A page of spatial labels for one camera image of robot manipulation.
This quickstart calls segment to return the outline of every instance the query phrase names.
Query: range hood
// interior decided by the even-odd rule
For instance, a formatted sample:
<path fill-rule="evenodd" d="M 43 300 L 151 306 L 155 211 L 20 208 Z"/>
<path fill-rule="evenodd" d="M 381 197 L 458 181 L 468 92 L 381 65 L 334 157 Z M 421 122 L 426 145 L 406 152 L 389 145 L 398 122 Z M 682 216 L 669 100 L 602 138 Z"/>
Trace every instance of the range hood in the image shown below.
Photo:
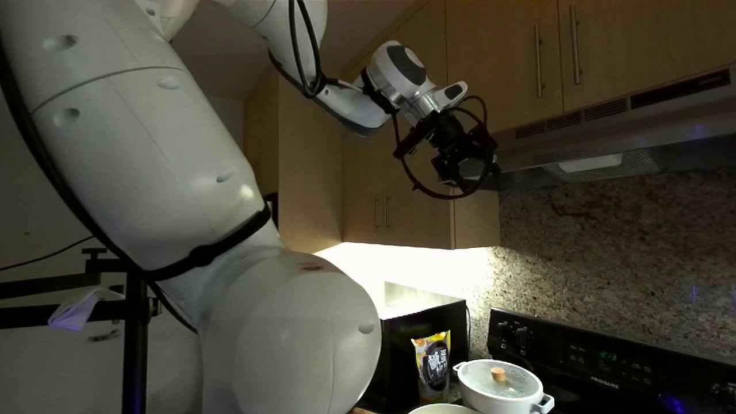
<path fill-rule="evenodd" d="M 736 165 L 736 70 L 710 70 L 497 138 L 502 187 Z"/>

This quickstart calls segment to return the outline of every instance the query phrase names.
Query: food package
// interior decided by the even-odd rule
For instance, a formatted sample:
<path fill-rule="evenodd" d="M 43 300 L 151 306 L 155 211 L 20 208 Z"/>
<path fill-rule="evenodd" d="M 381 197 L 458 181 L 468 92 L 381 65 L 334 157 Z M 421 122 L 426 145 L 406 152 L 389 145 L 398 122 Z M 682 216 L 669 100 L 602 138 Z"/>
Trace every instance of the food package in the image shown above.
<path fill-rule="evenodd" d="M 450 330 L 412 338 L 419 373 L 419 399 L 442 403 L 450 383 Z"/>

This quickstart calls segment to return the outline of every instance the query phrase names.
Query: granite backsplash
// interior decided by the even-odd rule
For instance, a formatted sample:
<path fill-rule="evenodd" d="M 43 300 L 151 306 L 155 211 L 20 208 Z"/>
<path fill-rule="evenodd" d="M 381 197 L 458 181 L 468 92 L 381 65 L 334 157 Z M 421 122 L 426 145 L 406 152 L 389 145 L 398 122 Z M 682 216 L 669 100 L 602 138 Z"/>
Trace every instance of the granite backsplash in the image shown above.
<path fill-rule="evenodd" d="M 503 191 L 490 280 L 473 353 L 503 308 L 736 365 L 736 169 Z"/>

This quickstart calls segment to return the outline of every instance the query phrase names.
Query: metal stand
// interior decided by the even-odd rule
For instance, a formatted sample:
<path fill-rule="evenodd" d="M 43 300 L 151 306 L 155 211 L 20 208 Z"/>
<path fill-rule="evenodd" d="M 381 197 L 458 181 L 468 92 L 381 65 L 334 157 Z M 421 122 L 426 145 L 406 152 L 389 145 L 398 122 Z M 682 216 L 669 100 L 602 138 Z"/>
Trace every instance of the metal stand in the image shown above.
<path fill-rule="evenodd" d="M 143 274 L 130 272 L 121 260 L 99 257 L 99 252 L 106 252 L 102 249 L 84 249 L 82 252 L 90 256 L 84 262 L 82 276 L 55 276 L 55 279 L 0 283 L 0 291 L 15 291 L 15 295 L 4 295 L 0 298 L 82 287 L 82 280 L 86 284 L 99 284 L 99 274 L 124 272 L 127 274 L 124 300 L 96 304 L 90 319 L 124 319 L 121 414 L 145 414 L 147 322 L 151 314 L 147 283 Z M 55 308 L 56 306 L 0 308 L 0 328 L 43 326 L 47 322 L 47 314 Z"/>
<path fill-rule="evenodd" d="M 121 414 L 145 414 L 147 379 L 147 284 L 138 272 L 129 274 L 124 316 Z"/>

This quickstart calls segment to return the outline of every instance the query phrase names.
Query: black strap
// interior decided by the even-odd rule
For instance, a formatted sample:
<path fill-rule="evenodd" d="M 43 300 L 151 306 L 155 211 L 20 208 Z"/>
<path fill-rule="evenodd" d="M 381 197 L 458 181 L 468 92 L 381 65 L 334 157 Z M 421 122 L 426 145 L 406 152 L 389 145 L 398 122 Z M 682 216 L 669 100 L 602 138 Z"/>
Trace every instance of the black strap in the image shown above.
<path fill-rule="evenodd" d="M 393 114 L 398 112 L 398 108 L 375 90 L 375 84 L 370 83 L 365 69 L 360 70 L 360 80 L 364 80 L 364 92 L 387 112 Z"/>
<path fill-rule="evenodd" d="M 153 272 L 145 272 L 145 279 L 167 280 L 167 279 L 174 279 L 192 266 L 207 266 L 221 252 L 235 249 L 239 241 L 254 234 L 262 226 L 269 222 L 269 218 L 270 218 L 269 206 L 263 206 L 257 214 L 252 214 L 244 226 L 239 226 L 235 233 L 229 233 L 226 238 L 198 246 L 178 262 L 173 262 L 173 264 L 153 269 Z"/>

